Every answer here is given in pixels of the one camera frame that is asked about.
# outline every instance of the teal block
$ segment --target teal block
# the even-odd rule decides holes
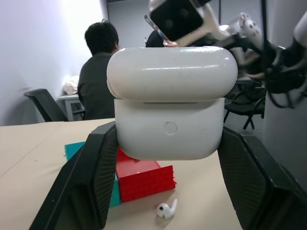
[[[120,195],[119,195],[119,184],[118,178],[115,174],[114,184],[113,184],[113,191],[110,201],[110,208],[116,207],[121,204]]]
[[[75,153],[84,145],[84,143],[85,142],[82,141],[82,142],[65,145],[66,160],[69,161],[70,158],[72,158],[73,155],[75,155]]]
[[[65,156],[66,160],[69,161],[70,158],[74,156],[74,154],[85,144],[85,142],[77,142],[65,145]],[[113,191],[112,196],[110,200],[110,208],[116,207],[121,204],[120,195],[119,195],[119,184],[118,184],[118,178],[115,173],[115,179],[113,184]]]

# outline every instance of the dark jacket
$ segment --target dark jacket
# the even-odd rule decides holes
[[[106,83],[106,68],[111,56],[96,54],[81,69],[78,95],[85,108],[85,120],[115,117],[114,96]]]
[[[158,31],[152,31],[148,37],[146,47],[164,47],[163,38],[159,35]]]

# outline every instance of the black hair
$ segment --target black hair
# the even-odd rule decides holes
[[[164,47],[163,38],[159,35],[158,31],[152,31],[148,37],[146,47]]]
[[[118,45],[117,31],[109,21],[94,23],[85,32],[86,44],[92,55],[100,52],[111,54]]]

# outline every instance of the white cloth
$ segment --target white cloth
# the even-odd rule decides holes
[[[72,76],[65,80],[63,90],[68,95],[73,95],[78,91],[79,76]]]

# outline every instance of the floor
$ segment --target floor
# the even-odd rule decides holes
[[[253,122],[255,125],[255,129],[253,130],[251,125],[249,124],[246,130],[243,129],[243,126],[247,120],[247,116],[239,116],[233,113],[230,113],[225,126],[234,130],[235,132],[238,132],[244,136],[250,136],[253,135],[257,137],[260,141],[262,141],[262,128],[263,128],[263,119],[261,118],[261,115],[254,115],[253,116]]]

